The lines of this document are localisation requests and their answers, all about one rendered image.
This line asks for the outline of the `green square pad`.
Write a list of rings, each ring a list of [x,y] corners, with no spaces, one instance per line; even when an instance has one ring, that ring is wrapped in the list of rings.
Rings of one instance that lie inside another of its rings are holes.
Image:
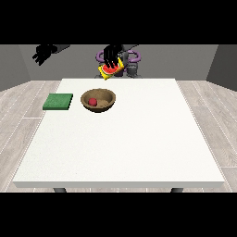
[[[43,110],[68,110],[73,94],[49,94],[44,102]]]

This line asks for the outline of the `brown wooden bowl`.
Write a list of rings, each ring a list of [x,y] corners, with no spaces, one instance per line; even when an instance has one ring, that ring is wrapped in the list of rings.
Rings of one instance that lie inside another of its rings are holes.
[[[90,98],[95,98],[97,101],[97,106],[90,106],[89,105],[89,99]],[[105,112],[108,109],[110,109],[116,101],[116,95],[108,90],[108,89],[92,89],[89,91],[86,91],[82,96],[81,96],[81,103],[82,105],[94,112],[94,113],[101,113]]]

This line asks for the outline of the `yellow cup with melon print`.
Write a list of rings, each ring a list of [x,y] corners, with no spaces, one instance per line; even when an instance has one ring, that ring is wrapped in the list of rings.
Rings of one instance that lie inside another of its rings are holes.
[[[105,81],[114,76],[115,74],[121,72],[123,69],[124,65],[120,58],[118,58],[118,64],[113,68],[108,67],[106,64],[98,67],[98,70]]]

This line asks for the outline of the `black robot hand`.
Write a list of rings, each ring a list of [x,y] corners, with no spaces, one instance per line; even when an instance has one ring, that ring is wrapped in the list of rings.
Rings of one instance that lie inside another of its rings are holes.
[[[36,53],[32,58],[41,66],[56,50],[57,48],[52,44],[40,44],[36,47]]]
[[[121,44],[110,44],[104,49],[104,61],[108,68],[114,68],[118,64],[118,53],[121,51]]]

